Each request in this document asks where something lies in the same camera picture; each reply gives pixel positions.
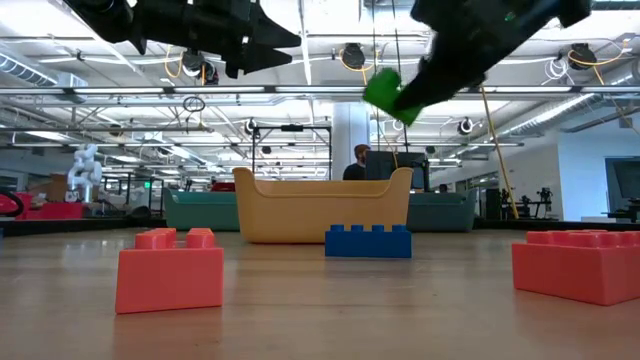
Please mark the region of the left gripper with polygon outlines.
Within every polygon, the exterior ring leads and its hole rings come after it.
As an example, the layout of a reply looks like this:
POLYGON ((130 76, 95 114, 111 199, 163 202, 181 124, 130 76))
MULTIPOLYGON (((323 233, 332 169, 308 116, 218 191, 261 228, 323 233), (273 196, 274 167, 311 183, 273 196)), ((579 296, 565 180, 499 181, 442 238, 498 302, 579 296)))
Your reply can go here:
POLYGON ((224 56, 225 74, 244 74, 289 64, 292 56, 245 46, 249 36, 265 46, 300 46, 301 38, 269 18, 252 0, 149 0, 149 39, 224 56))

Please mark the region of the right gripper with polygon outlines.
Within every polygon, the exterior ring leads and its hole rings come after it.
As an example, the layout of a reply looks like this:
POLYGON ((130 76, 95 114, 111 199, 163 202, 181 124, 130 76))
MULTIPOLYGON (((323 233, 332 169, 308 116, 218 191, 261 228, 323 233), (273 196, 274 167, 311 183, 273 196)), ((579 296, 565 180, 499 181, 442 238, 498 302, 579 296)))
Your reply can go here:
POLYGON ((410 15, 435 36, 395 108, 426 107, 479 87, 486 71, 555 17, 555 0, 415 0, 410 15))

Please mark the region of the green toy block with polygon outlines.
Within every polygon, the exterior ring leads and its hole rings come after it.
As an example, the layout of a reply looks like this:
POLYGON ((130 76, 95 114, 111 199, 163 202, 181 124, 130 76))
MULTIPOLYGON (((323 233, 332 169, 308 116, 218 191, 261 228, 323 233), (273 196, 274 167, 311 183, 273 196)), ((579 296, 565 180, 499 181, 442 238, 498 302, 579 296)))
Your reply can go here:
POLYGON ((393 69, 384 68, 369 80, 363 92, 363 100, 402 124, 411 126, 422 108, 397 110, 394 107, 394 102, 400 95, 400 90, 401 77, 399 73, 393 69))

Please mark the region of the blue toy block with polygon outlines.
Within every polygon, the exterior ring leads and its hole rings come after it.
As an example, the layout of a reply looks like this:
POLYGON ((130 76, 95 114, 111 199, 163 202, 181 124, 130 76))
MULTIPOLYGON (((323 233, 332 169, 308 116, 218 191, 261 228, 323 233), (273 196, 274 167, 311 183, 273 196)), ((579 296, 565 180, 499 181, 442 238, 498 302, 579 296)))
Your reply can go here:
POLYGON ((386 231, 383 225, 363 225, 347 229, 335 224, 325 232, 326 257, 411 258, 412 233, 405 225, 396 224, 386 231))

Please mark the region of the orange toy block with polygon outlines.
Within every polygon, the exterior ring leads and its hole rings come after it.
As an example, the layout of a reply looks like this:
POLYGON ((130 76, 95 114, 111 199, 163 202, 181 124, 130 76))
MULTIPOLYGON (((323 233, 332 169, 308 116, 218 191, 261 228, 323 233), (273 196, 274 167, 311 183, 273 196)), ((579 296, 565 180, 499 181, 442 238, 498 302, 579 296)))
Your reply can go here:
POLYGON ((640 231, 530 231, 511 251, 518 290, 601 306, 640 299, 640 231))
POLYGON ((118 315, 220 307, 223 298, 224 249, 209 228, 190 229, 183 245, 174 228, 148 230, 119 252, 118 315))

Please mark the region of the long ceiling light strip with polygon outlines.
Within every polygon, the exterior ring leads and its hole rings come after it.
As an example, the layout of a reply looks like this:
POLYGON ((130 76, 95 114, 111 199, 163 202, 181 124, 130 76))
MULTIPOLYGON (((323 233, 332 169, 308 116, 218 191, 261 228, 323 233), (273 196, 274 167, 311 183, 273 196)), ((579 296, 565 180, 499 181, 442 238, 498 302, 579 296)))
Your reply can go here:
MULTIPOLYGON (((0 88, 6 96, 53 95, 173 95, 173 94, 311 94, 351 95, 362 94, 364 86, 214 86, 214 87, 36 87, 0 88)), ((640 93, 640 85, 613 86, 488 86, 486 93, 526 95, 564 95, 578 93, 640 93)))

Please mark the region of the black computer monitor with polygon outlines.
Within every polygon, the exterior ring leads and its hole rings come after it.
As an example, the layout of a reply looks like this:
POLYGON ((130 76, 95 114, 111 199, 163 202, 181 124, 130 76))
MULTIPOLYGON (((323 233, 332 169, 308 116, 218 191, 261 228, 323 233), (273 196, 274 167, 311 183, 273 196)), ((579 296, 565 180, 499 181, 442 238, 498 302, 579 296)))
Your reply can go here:
POLYGON ((366 155, 367 180, 389 180, 398 168, 409 168, 413 171, 412 189, 428 189, 429 164, 424 153, 371 151, 366 155))

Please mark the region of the white support column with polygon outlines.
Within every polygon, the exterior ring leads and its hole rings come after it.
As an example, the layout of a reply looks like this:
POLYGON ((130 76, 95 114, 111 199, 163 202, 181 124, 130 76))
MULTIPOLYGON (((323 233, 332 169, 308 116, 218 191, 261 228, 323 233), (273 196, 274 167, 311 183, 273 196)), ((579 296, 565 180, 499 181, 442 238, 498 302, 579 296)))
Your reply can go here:
POLYGON ((354 149, 369 144, 370 114, 362 102, 338 102, 332 117, 332 179, 341 180, 344 170, 356 162, 354 149))

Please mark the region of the dark teal plastic bin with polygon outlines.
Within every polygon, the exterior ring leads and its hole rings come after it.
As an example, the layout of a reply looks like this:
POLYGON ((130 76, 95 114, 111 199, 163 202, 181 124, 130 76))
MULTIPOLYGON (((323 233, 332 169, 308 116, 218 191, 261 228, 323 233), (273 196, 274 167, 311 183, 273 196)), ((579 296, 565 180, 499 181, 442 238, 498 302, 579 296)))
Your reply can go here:
POLYGON ((476 200, 474 191, 411 194, 407 228, 411 232, 470 232, 476 200))

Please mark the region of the black robot station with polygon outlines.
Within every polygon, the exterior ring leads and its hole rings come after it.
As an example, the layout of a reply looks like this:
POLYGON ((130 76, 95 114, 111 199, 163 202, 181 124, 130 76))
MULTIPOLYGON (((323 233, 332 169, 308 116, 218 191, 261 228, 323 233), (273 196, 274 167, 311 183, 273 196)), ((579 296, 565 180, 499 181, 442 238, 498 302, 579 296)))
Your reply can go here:
POLYGON ((536 192, 538 200, 532 200, 526 195, 519 199, 512 200, 506 189, 501 190, 501 220, 514 219, 511 203, 515 204, 518 217, 520 219, 542 219, 551 220, 549 213, 552 211, 553 193, 548 187, 542 187, 536 192))

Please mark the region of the yellow plastic bin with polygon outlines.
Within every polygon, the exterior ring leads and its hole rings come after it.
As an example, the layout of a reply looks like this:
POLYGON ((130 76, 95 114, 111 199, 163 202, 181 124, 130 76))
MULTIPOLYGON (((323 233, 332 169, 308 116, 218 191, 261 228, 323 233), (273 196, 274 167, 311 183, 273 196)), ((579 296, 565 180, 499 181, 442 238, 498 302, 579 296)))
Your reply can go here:
POLYGON ((233 170, 241 235, 252 244, 322 244, 332 225, 404 225, 413 171, 388 180, 269 181, 233 170))

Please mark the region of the light teal plastic bin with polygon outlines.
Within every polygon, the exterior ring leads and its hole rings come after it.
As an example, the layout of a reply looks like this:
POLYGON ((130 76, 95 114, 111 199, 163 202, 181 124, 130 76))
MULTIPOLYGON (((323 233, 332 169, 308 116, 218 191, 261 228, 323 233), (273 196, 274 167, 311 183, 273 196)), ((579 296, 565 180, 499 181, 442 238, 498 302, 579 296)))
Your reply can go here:
POLYGON ((182 192, 163 189, 166 224, 177 230, 240 230, 234 192, 182 192))

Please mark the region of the brown cardboard box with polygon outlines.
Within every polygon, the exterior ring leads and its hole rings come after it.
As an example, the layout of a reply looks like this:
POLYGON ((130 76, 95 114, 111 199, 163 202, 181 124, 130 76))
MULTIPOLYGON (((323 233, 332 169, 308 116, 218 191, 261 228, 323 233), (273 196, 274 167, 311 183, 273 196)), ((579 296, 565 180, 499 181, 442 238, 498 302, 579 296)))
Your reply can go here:
POLYGON ((67 176, 63 174, 33 176, 27 185, 28 193, 48 202, 64 202, 67 190, 67 176))

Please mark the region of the red machine base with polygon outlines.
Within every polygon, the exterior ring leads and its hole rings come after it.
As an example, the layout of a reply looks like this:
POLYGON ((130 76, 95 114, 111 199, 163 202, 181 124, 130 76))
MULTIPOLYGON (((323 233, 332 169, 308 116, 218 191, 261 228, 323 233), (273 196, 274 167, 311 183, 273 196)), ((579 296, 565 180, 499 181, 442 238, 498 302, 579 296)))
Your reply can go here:
POLYGON ((33 195, 17 192, 24 206, 23 212, 16 217, 18 221, 26 220, 75 220, 81 219, 84 214, 82 203, 44 202, 39 208, 32 206, 33 195))

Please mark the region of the silver ventilation duct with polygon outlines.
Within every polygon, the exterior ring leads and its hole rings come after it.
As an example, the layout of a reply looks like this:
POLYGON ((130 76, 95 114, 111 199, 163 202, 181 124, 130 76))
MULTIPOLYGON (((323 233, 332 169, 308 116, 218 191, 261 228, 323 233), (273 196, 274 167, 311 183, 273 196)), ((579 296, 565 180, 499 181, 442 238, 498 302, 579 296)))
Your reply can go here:
POLYGON ((32 87, 87 87, 88 82, 70 72, 51 70, 0 44, 0 73, 7 74, 32 87))

